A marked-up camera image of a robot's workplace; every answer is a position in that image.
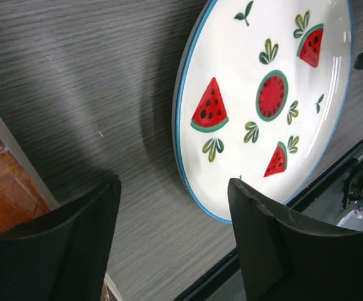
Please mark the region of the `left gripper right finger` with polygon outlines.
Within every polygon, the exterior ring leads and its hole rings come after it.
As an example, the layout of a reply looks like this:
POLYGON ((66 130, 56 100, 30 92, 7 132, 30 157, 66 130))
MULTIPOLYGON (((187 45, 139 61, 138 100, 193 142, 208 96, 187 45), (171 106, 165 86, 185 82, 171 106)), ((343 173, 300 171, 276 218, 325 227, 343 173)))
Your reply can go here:
POLYGON ((306 216, 237 178, 228 201, 248 300, 363 300, 363 231, 306 216))

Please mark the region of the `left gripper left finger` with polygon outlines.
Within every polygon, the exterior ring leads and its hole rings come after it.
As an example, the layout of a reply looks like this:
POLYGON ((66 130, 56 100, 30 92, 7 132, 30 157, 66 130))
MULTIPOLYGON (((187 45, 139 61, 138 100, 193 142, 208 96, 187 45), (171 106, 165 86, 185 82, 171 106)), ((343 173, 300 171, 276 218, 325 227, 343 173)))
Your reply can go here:
POLYGON ((0 300, 100 300, 121 182, 0 231, 0 300))

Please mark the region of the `white strawberry plate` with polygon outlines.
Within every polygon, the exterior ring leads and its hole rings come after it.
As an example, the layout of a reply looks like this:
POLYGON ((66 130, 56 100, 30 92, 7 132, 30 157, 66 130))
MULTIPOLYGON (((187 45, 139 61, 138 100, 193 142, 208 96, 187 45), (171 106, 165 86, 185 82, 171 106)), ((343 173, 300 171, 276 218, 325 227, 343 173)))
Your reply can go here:
POLYGON ((181 179, 231 222, 239 178, 288 203, 335 131, 352 61, 350 1, 208 1, 188 38, 172 106, 181 179))

